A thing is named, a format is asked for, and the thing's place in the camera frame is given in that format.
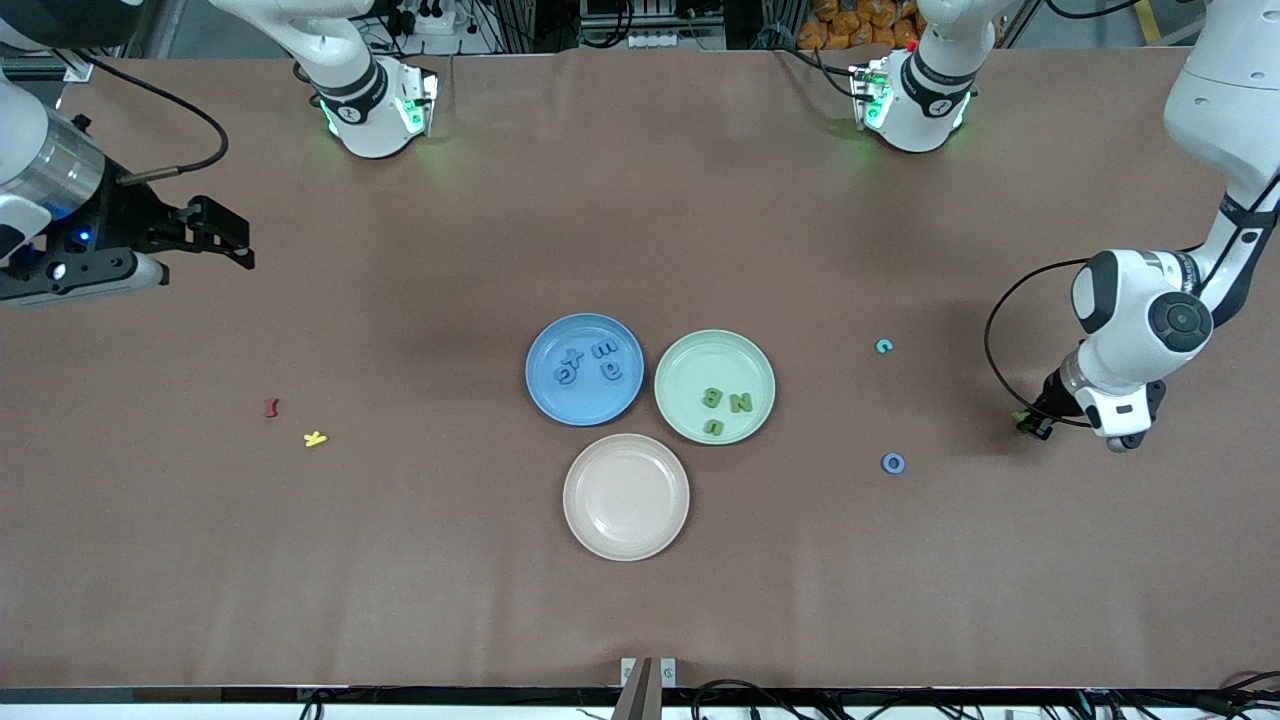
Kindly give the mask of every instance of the cable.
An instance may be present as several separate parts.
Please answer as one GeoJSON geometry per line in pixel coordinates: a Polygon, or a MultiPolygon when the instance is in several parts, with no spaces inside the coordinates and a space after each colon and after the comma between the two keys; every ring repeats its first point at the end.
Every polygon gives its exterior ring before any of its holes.
{"type": "Polygon", "coordinates": [[[694,692],[694,700],[689,703],[689,714],[692,716],[692,720],[701,720],[701,715],[699,715],[698,707],[701,703],[703,693],[705,693],[709,689],[718,688],[721,685],[736,685],[755,691],[762,696],[764,696],[765,698],[768,698],[769,702],[772,702],[773,705],[777,705],[782,710],[786,710],[787,712],[794,715],[796,720],[814,720],[813,717],[809,717],[808,715],[804,715],[803,712],[796,710],[795,706],[792,706],[790,702],[780,698],[778,696],[771,693],[769,691],[762,688],[760,685],[756,685],[754,683],[748,683],[746,680],[735,680],[732,678],[722,678],[719,680],[712,680],[709,683],[703,683],[701,685],[698,685],[698,689],[694,692]]]}
{"type": "MultiPolygon", "coordinates": [[[[1276,179],[1271,181],[1271,186],[1267,187],[1267,191],[1262,193],[1262,197],[1266,197],[1267,195],[1271,195],[1271,191],[1275,190],[1277,179],[1280,179],[1280,176],[1276,176],[1276,179]]],[[[1253,209],[1249,210],[1249,213],[1252,213],[1257,208],[1254,206],[1253,209]]],[[[1267,673],[1258,673],[1256,675],[1249,675],[1248,678],[1240,680],[1239,683],[1231,683],[1230,685],[1226,685],[1222,689],[1224,691],[1243,691],[1244,688],[1247,688],[1249,685],[1256,685],[1256,684],[1261,683],[1262,680],[1270,680],[1271,678],[1280,678],[1280,670],[1270,670],[1267,673]]]]}
{"type": "Polygon", "coordinates": [[[818,54],[818,49],[817,47],[813,49],[813,59],[818,64],[818,69],[822,70],[822,77],[827,78],[827,82],[831,83],[831,87],[836,88],[836,92],[844,95],[845,97],[851,97],[854,100],[861,100],[864,102],[870,102],[872,100],[874,100],[874,97],[872,97],[870,95],[865,95],[865,94],[861,94],[861,92],[854,92],[851,90],[845,90],[844,87],[840,87],[840,83],[836,82],[836,78],[831,77],[831,68],[828,68],[827,64],[822,61],[822,55],[818,54]]]}
{"type": "Polygon", "coordinates": [[[710,50],[708,50],[708,47],[705,45],[703,45],[703,40],[700,37],[698,37],[698,33],[694,32],[694,12],[692,10],[689,10],[689,17],[685,18],[685,22],[689,24],[689,37],[694,38],[694,42],[698,44],[698,49],[701,50],[703,53],[710,53],[710,50]]]}
{"type": "Polygon", "coordinates": [[[791,47],[783,47],[781,45],[771,45],[771,46],[765,47],[765,50],[772,50],[772,51],[778,51],[778,53],[786,53],[788,55],[799,58],[800,61],[803,61],[804,64],[809,65],[810,68],[817,68],[817,69],[826,68],[826,72],[831,73],[833,76],[854,77],[855,74],[858,74],[860,72],[860,70],[849,70],[849,69],[845,69],[845,68],[832,68],[831,65],[823,65],[822,63],[815,61],[813,58],[805,55],[804,53],[800,53],[797,50],[792,50],[791,47]]]}
{"type": "Polygon", "coordinates": [[[1069,20],[1092,20],[1093,18],[1101,18],[1103,15],[1110,15],[1111,13],[1119,13],[1120,10],[1126,10],[1129,8],[1133,8],[1140,1],[1142,0],[1124,0],[1124,3],[1120,3],[1119,5],[1112,5],[1103,10],[1096,10],[1093,13],[1069,13],[1062,8],[1059,8],[1057,3],[1053,3],[1053,0],[1044,0],[1044,4],[1048,5],[1048,9],[1053,10],[1055,14],[1061,15],[1069,20]]]}
{"type": "Polygon", "coordinates": [[[394,33],[392,33],[390,26],[387,24],[387,20],[381,15],[375,15],[375,17],[378,18],[378,22],[381,23],[383,29],[387,31],[387,37],[392,38],[392,47],[396,49],[396,53],[392,56],[396,58],[397,60],[403,60],[404,49],[399,46],[399,40],[396,38],[394,33]]]}
{"type": "MultiPolygon", "coordinates": [[[[996,313],[1000,313],[1000,309],[1001,309],[1001,306],[1005,305],[1005,301],[1009,300],[1009,297],[1018,288],[1023,287],[1023,283],[1025,283],[1027,281],[1034,278],[1038,274],[1047,273],[1050,270],[1056,270],[1059,268],[1069,268],[1071,265],[1083,265],[1083,264],[1085,264],[1088,261],[1089,261],[1088,258],[1079,258],[1079,259],[1075,259],[1075,260],[1062,260],[1061,263],[1053,263],[1051,265],[1044,265],[1044,266],[1041,266],[1041,268],[1036,268],[1034,270],[1027,273],[1025,275],[1023,275],[1021,278],[1019,278],[1019,281],[1015,282],[1012,284],[1012,287],[1010,287],[1009,290],[1006,290],[1005,295],[1000,296],[1000,300],[996,301],[996,306],[991,309],[991,315],[987,315],[987,325],[982,329],[982,350],[987,354],[987,364],[991,365],[991,372],[996,373],[996,379],[1000,380],[1000,384],[1005,387],[1005,392],[1007,392],[1009,395],[1011,395],[1014,397],[1014,400],[1016,400],[1018,402],[1020,402],[1023,405],[1023,407],[1027,407],[1032,413],[1036,413],[1038,415],[1048,418],[1050,420],[1053,420],[1055,423],[1062,423],[1064,425],[1073,425],[1073,427],[1076,427],[1076,428],[1092,428],[1092,425],[1089,425],[1088,423],[1080,423],[1080,421],[1076,421],[1076,420],[1068,420],[1065,418],[1059,418],[1056,415],[1050,415],[1048,413],[1044,413],[1042,410],[1037,410],[1034,405],[1032,405],[1030,402],[1028,402],[1023,396],[1018,395],[1018,391],[1015,391],[1014,387],[1009,384],[1009,380],[1006,380],[1005,375],[1001,374],[1000,368],[996,366],[996,359],[991,356],[991,324],[996,320],[996,313]]],[[[1076,720],[1082,720],[1080,717],[1076,716],[1074,707],[1068,706],[1066,710],[1071,714],[1073,717],[1076,717],[1076,720]]]]}
{"type": "Polygon", "coordinates": [[[636,9],[635,5],[631,3],[631,0],[625,0],[625,1],[626,5],[618,5],[618,23],[613,27],[613,31],[609,32],[609,35],[604,36],[604,42],[593,42],[585,37],[580,38],[580,42],[582,45],[586,45],[588,47],[598,47],[600,50],[608,50],[609,47],[613,47],[620,42],[622,42],[623,40],[626,40],[627,36],[631,35],[631,24],[635,22],[636,9]],[[622,27],[623,12],[626,13],[626,23],[627,23],[626,28],[622,27]]]}
{"type": "MultiPolygon", "coordinates": [[[[474,10],[475,10],[475,0],[471,0],[471,3],[472,3],[472,4],[471,4],[471,10],[474,12],[474,10]]],[[[490,36],[493,36],[493,41],[494,41],[494,44],[497,44],[497,45],[498,45],[498,47],[499,47],[499,49],[500,49],[500,50],[502,50],[503,53],[506,53],[506,51],[507,51],[507,44],[506,44],[506,42],[503,41],[502,36],[499,36],[499,35],[498,35],[498,31],[497,31],[497,29],[494,29],[494,27],[493,27],[493,20],[490,20],[490,19],[489,19],[489,13],[488,13],[488,10],[480,10],[480,13],[481,13],[481,14],[484,14],[484,24],[485,24],[485,27],[488,27],[488,28],[489,28],[489,35],[490,35],[490,36]]]]}
{"type": "MultiPolygon", "coordinates": [[[[1263,190],[1262,193],[1258,195],[1258,199],[1253,201],[1253,205],[1249,206],[1249,214],[1251,215],[1253,213],[1256,213],[1258,210],[1258,208],[1262,206],[1262,204],[1266,201],[1267,196],[1271,195],[1271,191],[1274,191],[1276,188],[1276,183],[1280,183],[1280,173],[1276,173],[1276,176],[1271,178],[1271,183],[1267,184],[1266,190],[1263,190]]],[[[1231,247],[1235,246],[1235,238],[1238,238],[1240,236],[1240,232],[1244,228],[1236,225],[1235,232],[1233,232],[1231,237],[1229,237],[1226,240],[1226,246],[1222,247],[1222,252],[1217,256],[1217,260],[1213,263],[1213,268],[1208,272],[1207,275],[1204,275],[1203,281],[1201,281],[1199,283],[1197,283],[1196,292],[1193,292],[1192,295],[1194,295],[1196,297],[1199,297],[1201,292],[1203,292],[1204,288],[1208,287],[1208,282],[1211,279],[1213,279],[1213,275],[1217,274],[1219,268],[1221,268],[1222,263],[1226,261],[1226,256],[1231,254],[1231,247]]],[[[1229,685],[1229,687],[1222,688],[1222,689],[1226,689],[1226,691],[1238,691],[1240,688],[1234,687],[1234,685],[1229,685]]]]}
{"type": "Polygon", "coordinates": [[[84,60],[86,63],[90,63],[91,65],[93,65],[96,68],[101,68],[102,72],[105,72],[108,74],[113,74],[113,76],[115,76],[115,77],[118,77],[118,78],[120,78],[124,82],[128,82],[131,85],[141,87],[142,90],[146,90],[147,92],[154,92],[154,94],[159,95],[160,97],[164,97],[165,100],[168,100],[168,101],[170,101],[170,102],[173,102],[173,104],[175,104],[175,105],[178,105],[180,108],[184,108],[184,109],[189,110],[196,117],[198,117],[200,119],[202,119],[206,123],[209,123],[209,127],[214,128],[214,132],[218,133],[218,150],[214,151],[214,154],[210,155],[209,158],[205,158],[204,160],[200,160],[200,161],[196,161],[196,163],[188,163],[186,165],[172,165],[172,167],[166,167],[166,168],[156,168],[154,170],[146,170],[143,173],[133,173],[133,174],[129,174],[129,176],[124,176],[123,178],[120,178],[118,181],[120,184],[141,184],[141,183],[145,183],[145,182],[151,182],[151,181],[166,179],[166,178],[177,177],[177,176],[180,176],[183,173],[193,173],[196,170],[204,170],[205,168],[212,165],[214,163],[216,163],[219,160],[221,160],[223,156],[227,155],[227,149],[230,147],[230,138],[227,137],[227,131],[223,129],[223,126],[219,124],[219,122],[215,120],[212,115],[210,115],[209,113],[201,110],[196,105],[193,105],[191,102],[187,102],[186,100],[183,100],[182,97],[178,97],[177,95],[169,92],[168,90],[159,88],[159,87],[151,85],[150,82],[147,82],[145,79],[138,79],[138,78],[131,76],[129,73],[127,73],[124,70],[118,70],[118,69],[113,68],[111,65],[108,65],[106,63],[99,60],[97,58],[95,58],[92,55],[88,55],[86,53],[81,53],[79,50],[74,50],[74,53],[76,53],[76,55],[79,56],[81,60],[84,60]]]}
{"type": "Polygon", "coordinates": [[[333,700],[338,697],[338,693],[330,691],[329,688],[320,688],[311,693],[307,702],[302,705],[302,715],[298,715],[298,720],[307,720],[307,712],[310,712],[312,707],[316,708],[316,714],[311,717],[311,720],[321,720],[324,717],[324,705],[320,703],[321,696],[326,696],[328,700],[333,700]]]}

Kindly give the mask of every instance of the plate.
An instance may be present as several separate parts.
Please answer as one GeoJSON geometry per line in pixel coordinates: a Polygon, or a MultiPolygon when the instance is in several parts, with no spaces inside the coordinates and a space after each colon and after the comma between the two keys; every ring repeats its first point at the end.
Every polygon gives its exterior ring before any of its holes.
{"type": "Polygon", "coordinates": [[[591,443],[564,478],[564,519],[577,542],[631,562],[663,551],[689,516],[689,478],[660,442],[617,434],[591,443]]]}
{"type": "Polygon", "coordinates": [[[635,402],[644,352],[626,325],[595,313],[547,325],[525,359],[525,386],[538,409],[566,425],[599,425],[635,402]]]}
{"type": "Polygon", "coordinates": [[[760,429],[777,395],[773,366],[754,342],[730,331],[677,340],[654,377],[658,410],[689,439],[739,442],[760,429]]]}

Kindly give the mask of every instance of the orange bag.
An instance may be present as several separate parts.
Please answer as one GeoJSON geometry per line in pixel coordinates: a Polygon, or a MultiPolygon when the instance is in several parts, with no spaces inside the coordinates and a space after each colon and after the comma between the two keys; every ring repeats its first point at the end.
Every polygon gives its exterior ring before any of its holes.
{"type": "Polygon", "coordinates": [[[800,32],[796,33],[796,47],[800,50],[822,50],[822,46],[826,44],[827,23],[808,20],[800,26],[800,32]]]}
{"type": "Polygon", "coordinates": [[[916,40],[915,26],[911,20],[897,20],[893,23],[893,46],[906,47],[906,44],[916,40]]]}
{"type": "Polygon", "coordinates": [[[858,47],[859,45],[867,45],[870,41],[872,41],[872,24],[870,23],[863,23],[863,24],[858,26],[858,29],[855,29],[854,33],[851,36],[849,36],[849,46],[850,47],[858,47]]]}
{"type": "Polygon", "coordinates": [[[813,0],[813,14],[822,22],[831,22],[840,12],[840,0],[813,0]]]}
{"type": "Polygon", "coordinates": [[[831,20],[831,32],[836,35],[852,35],[860,24],[863,23],[858,19],[858,13],[845,10],[842,13],[836,13],[836,18],[831,20]]]}
{"type": "Polygon", "coordinates": [[[858,18],[864,23],[887,28],[893,24],[897,15],[897,4],[893,0],[858,0],[858,18]]]}

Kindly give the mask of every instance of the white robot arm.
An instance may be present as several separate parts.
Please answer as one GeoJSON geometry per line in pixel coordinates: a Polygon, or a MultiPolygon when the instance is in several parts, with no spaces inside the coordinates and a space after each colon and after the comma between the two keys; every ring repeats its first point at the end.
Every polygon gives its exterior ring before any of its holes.
{"type": "Polygon", "coordinates": [[[385,158],[430,132],[434,74],[374,58],[351,18],[374,0],[211,0],[279,42],[320,95],[329,132],[361,158],[385,158]]]}
{"type": "MultiPolygon", "coordinates": [[[[127,41],[142,0],[5,0],[0,54],[127,41]]],[[[0,304],[37,306],[168,283],[151,258],[218,252],[253,266],[248,223],[197,196],[160,201],[84,133],[0,73],[0,304]],[[44,247],[33,241],[44,237],[44,247]]]]}
{"type": "Polygon", "coordinates": [[[1244,305],[1280,217],[1280,5],[1216,0],[1165,105],[1169,135],[1226,176],[1208,238],[1189,251],[1107,250],[1076,274],[1088,338],[1044,382],[1018,427],[1046,438],[1084,415],[1123,452],[1140,445],[1162,379],[1244,305]]]}
{"type": "Polygon", "coordinates": [[[859,124],[908,152],[928,152],[964,122],[1006,0],[919,0],[929,22],[914,50],[893,50],[851,78],[859,124]]]}

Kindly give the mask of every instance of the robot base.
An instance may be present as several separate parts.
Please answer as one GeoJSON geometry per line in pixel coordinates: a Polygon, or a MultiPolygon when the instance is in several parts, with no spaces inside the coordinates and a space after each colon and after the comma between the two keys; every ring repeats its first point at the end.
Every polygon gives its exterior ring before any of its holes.
{"type": "Polygon", "coordinates": [[[337,113],[330,113],[321,104],[329,119],[329,132],[361,158],[387,158],[415,137],[430,135],[435,114],[439,82],[434,73],[424,76],[420,68],[393,58],[378,58],[376,61],[390,82],[387,95],[369,110],[364,122],[348,123],[343,119],[340,108],[337,113]]]}
{"type": "Polygon", "coordinates": [[[972,92],[964,95],[959,104],[950,100],[945,108],[932,110],[940,117],[928,117],[901,87],[902,65],[910,60],[908,50],[893,50],[884,58],[868,64],[867,72],[850,78],[850,90],[872,100],[854,100],[854,118],[859,128],[869,129],[886,142],[906,152],[928,152],[937,150],[947,137],[964,122],[964,110],[969,105],[972,92]]]}

